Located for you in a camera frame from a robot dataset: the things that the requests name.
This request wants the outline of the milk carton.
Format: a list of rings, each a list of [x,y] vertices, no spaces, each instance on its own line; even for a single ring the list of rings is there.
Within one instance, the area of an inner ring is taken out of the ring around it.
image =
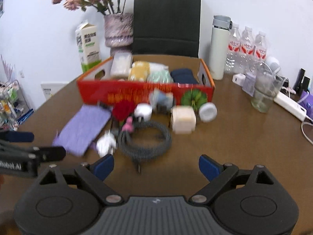
[[[83,21],[75,31],[76,44],[83,73],[101,62],[97,26]]]

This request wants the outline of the water bottle middle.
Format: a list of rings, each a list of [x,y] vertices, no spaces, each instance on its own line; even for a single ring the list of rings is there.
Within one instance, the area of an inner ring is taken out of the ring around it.
[[[239,58],[239,71],[242,74],[246,73],[246,69],[249,63],[249,57],[254,51],[254,38],[253,30],[251,27],[245,27],[240,39],[240,58]]]

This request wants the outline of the white power strip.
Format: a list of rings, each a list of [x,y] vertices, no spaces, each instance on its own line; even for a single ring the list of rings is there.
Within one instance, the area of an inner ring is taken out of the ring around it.
[[[279,92],[274,98],[274,102],[295,116],[301,122],[305,121],[307,117],[307,111],[296,101],[292,100],[284,93]]]

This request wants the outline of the white thermos bottle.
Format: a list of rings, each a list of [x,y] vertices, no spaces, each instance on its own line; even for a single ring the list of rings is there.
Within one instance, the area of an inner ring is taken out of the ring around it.
[[[212,25],[209,71],[214,80],[222,80],[227,59],[232,21],[228,16],[214,15]]]

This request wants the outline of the red artificial rose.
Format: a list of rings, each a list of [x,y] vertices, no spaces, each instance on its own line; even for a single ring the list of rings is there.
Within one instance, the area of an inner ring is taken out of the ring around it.
[[[112,125],[113,128],[120,128],[124,125],[125,120],[132,115],[135,109],[135,103],[131,101],[121,101],[115,103],[112,109]]]

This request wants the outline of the iridescent mesh ball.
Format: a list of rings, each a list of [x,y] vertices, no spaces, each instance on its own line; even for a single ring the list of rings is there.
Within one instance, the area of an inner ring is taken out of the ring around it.
[[[174,82],[168,70],[153,71],[148,75],[146,81],[161,84]]]

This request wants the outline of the translucent plastic box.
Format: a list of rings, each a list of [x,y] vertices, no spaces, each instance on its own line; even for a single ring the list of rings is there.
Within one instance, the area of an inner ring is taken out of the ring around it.
[[[128,78],[133,56],[129,52],[118,52],[113,57],[110,76],[112,78]]]

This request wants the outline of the beige tape roll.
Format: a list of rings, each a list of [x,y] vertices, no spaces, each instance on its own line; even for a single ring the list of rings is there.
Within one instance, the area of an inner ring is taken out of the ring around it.
[[[171,127],[175,134],[190,134],[196,127],[196,115],[191,106],[174,106],[171,110]]]

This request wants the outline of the yellow white plush toy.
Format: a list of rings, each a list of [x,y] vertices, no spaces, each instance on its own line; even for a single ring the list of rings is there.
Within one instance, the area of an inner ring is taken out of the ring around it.
[[[135,61],[132,63],[132,67],[130,68],[128,80],[145,82],[151,73],[165,71],[168,69],[168,66],[160,63]]]

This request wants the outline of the white wall box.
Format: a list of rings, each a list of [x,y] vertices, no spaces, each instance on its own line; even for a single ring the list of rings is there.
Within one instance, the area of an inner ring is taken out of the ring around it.
[[[53,82],[42,82],[40,86],[46,100],[49,100],[53,95],[55,95],[67,84],[69,84],[69,81],[53,81]]]

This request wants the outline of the purple tissue pack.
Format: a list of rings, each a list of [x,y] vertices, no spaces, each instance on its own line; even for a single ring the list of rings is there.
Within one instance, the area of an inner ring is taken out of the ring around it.
[[[298,103],[305,108],[307,116],[313,119],[313,95],[303,91]]]

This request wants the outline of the navy blue pouch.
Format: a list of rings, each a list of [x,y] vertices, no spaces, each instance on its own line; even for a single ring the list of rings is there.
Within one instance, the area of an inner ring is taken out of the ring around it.
[[[198,84],[191,69],[177,69],[170,72],[174,83],[179,84]]]

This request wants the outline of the white charger plug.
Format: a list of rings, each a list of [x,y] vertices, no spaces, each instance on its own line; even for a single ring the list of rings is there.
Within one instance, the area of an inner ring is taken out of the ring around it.
[[[117,149],[115,136],[110,131],[105,132],[105,134],[98,139],[96,149],[101,158],[107,154],[113,155]]]

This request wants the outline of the white power adapter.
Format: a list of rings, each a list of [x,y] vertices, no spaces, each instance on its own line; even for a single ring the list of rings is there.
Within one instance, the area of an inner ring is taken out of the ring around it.
[[[239,73],[233,75],[232,82],[235,83],[236,85],[239,85],[240,87],[243,87],[245,79],[246,79],[245,74]]]

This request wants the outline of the purple knitted cloth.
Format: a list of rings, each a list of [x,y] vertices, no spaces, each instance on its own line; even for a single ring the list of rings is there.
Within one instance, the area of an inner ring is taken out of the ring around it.
[[[111,118],[111,109],[82,105],[65,127],[57,133],[52,146],[62,146],[67,153],[81,157]]]

